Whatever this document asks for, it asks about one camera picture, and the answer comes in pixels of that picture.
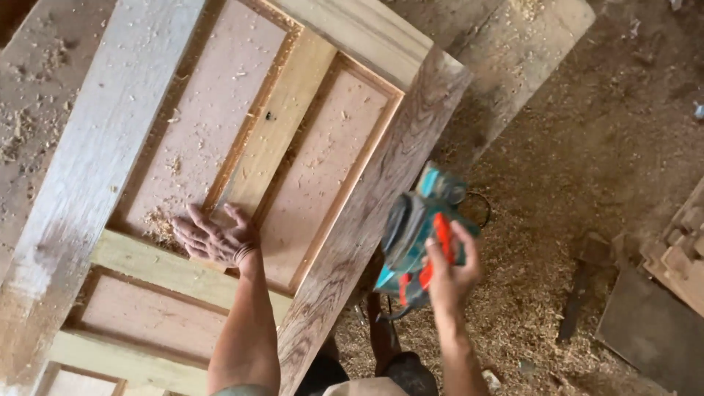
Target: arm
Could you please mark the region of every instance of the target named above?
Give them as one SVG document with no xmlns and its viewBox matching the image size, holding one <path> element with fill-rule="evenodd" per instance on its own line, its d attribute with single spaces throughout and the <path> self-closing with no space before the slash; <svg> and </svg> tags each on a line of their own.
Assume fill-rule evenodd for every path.
<svg viewBox="0 0 704 396">
<path fill-rule="evenodd" d="M 448 396 L 489 396 L 482 368 L 467 334 L 464 304 L 467 291 L 479 280 L 479 259 L 472 236 L 458 222 L 451 224 L 467 256 L 464 266 L 445 260 L 440 246 L 428 239 L 426 250 L 433 265 L 430 302 L 440 339 L 445 394 Z"/>
<path fill-rule="evenodd" d="M 235 220 L 235 227 L 214 224 L 195 205 L 188 207 L 194 224 L 172 219 L 174 234 L 190 255 L 240 271 L 234 303 L 208 365 L 207 392 L 235 385 L 260 385 L 278 395 L 281 371 L 276 324 L 258 231 L 241 209 L 228 204 L 225 211 Z"/>
</svg>

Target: shorts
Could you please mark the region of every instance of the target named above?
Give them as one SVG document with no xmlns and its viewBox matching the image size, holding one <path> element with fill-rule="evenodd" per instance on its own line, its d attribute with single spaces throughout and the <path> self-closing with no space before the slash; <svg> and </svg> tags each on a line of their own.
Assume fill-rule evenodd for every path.
<svg viewBox="0 0 704 396">
<path fill-rule="evenodd" d="M 408 396 L 437 396 L 438 387 L 435 376 L 428 370 L 420 357 L 414 352 L 397 354 L 382 372 L 382 377 L 389 377 Z M 339 361 L 318 354 L 310 365 L 306 376 L 295 396 L 322 396 L 328 387 L 349 381 L 350 378 Z"/>
</svg>

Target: hand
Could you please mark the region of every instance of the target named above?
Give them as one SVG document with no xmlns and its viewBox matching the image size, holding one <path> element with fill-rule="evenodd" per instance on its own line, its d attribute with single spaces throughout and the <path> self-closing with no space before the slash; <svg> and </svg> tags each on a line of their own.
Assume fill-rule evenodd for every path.
<svg viewBox="0 0 704 396">
<path fill-rule="evenodd" d="M 193 222 L 174 217 L 171 224 L 174 235 L 191 256 L 213 260 L 229 268 L 240 267 L 248 254 L 259 251 L 259 232 L 242 208 L 226 204 L 225 213 L 236 226 L 224 228 L 215 224 L 195 204 L 188 206 Z"/>
<path fill-rule="evenodd" d="M 459 316 L 464 312 L 467 293 L 479 282 L 481 270 L 474 238 L 457 221 L 450 224 L 453 234 L 462 243 L 465 250 L 465 265 L 456 266 L 448 263 L 442 253 L 440 244 L 434 238 L 425 241 L 427 256 L 433 265 L 433 276 L 428 293 L 435 314 Z"/>
</svg>

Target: person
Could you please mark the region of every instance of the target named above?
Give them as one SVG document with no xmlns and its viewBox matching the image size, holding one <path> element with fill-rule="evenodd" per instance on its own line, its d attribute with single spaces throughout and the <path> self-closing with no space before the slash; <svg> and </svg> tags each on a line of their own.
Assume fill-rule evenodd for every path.
<svg viewBox="0 0 704 396">
<path fill-rule="evenodd" d="M 189 220 L 173 218 L 174 234 L 192 256 L 210 259 L 239 269 L 234 303 L 215 344 L 208 365 L 207 393 L 217 396 L 276 396 L 281 369 L 277 356 L 274 315 L 264 274 L 259 233 L 242 208 L 225 205 L 232 226 L 212 222 L 197 205 L 189 205 Z M 448 263 L 433 239 L 426 242 L 433 265 L 429 286 L 430 302 L 443 363 L 447 396 L 486 396 L 479 361 L 465 329 L 464 303 L 470 288 L 479 280 L 479 259 L 471 235 L 458 222 L 451 224 L 462 243 L 467 262 Z M 368 300 L 371 322 L 380 312 L 379 296 Z M 401 352 L 392 343 L 391 326 L 372 323 L 372 349 L 377 357 L 377 378 L 349 380 L 337 359 L 334 338 L 323 345 L 296 395 L 312 396 L 425 396 L 438 395 L 435 378 L 418 355 Z"/>
</svg>

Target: dirt floor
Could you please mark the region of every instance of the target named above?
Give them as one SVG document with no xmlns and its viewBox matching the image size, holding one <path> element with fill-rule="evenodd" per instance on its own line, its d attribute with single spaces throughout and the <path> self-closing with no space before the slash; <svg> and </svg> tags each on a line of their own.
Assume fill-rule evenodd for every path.
<svg viewBox="0 0 704 396">
<path fill-rule="evenodd" d="M 637 246 L 667 225 L 704 175 L 704 124 L 693 117 L 693 103 L 704 103 L 704 2 L 684 0 L 676 13 L 664 0 L 590 4 L 592 28 L 478 163 L 463 150 L 469 130 L 446 131 L 434 158 L 494 208 L 484 279 L 466 313 L 483 364 L 502 380 L 500 395 L 665 394 L 592 337 L 615 268 L 589 291 L 571 343 L 554 339 L 571 288 L 572 240 L 586 229 L 626 232 Z M 371 376 L 368 331 L 343 315 L 343 364 L 354 378 Z M 432 312 L 396 326 L 403 348 L 441 380 Z"/>
</svg>

